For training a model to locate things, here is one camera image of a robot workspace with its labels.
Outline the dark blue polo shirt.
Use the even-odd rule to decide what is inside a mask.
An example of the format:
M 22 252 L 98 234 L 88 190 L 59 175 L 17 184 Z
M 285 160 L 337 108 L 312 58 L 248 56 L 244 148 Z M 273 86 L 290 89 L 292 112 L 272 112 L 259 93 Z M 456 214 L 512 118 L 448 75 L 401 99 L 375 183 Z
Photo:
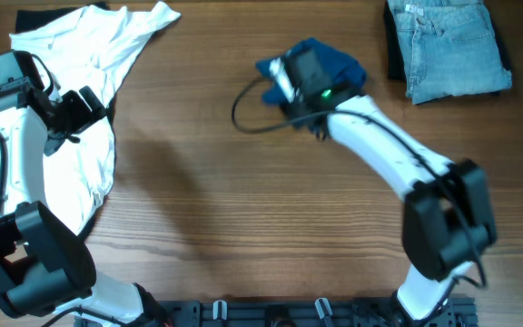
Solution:
M 285 63 L 291 84 L 296 89 L 295 100 L 292 103 L 287 101 L 270 74 L 270 61 L 275 58 L 280 58 Z M 284 54 L 262 59 L 256 63 L 256 69 L 263 78 L 273 82 L 273 86 L 262 96 L 266 104 L 280 106 L 305 103 L 331 108 L 332 111 L 337 104 L 359 95 L 367 77 L 366 71 L 356 59 L 314 38 L 299 42 Z M 242 131 L 248 134 L 262 134 L 285 127 L 289 126 L 284 121 L 267 127 L 243 128 Z

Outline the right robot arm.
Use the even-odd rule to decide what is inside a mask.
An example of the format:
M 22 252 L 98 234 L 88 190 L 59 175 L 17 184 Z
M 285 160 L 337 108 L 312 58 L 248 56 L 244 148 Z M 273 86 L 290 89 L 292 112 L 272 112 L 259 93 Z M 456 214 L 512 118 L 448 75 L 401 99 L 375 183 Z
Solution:
M 392 122 L 361 89 L 335 83 L 311 49 L 269 63 L 271 79 L 296 114 L 359 156 L 402 202 L 401 241 L 410 260 L 394 295 L 392 321 L 421 326 L 438 315 L 453 287 L 497 240 L 485 172 L 473 161 L 437 154 Z

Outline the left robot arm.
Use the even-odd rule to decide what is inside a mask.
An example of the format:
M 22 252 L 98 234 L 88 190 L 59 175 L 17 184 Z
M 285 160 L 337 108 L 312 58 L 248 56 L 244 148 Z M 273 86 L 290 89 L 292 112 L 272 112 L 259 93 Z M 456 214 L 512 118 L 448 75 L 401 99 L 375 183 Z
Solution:
M 0 54 L 0 310 L 7 316 L 66 315 L 81 324 L 148 326 L 167 315 L 143 287 L 96 271 L 84 241 L 48 208 L 43 160 L 104 118 L 84 87 L 54 95 L 35 54 Z

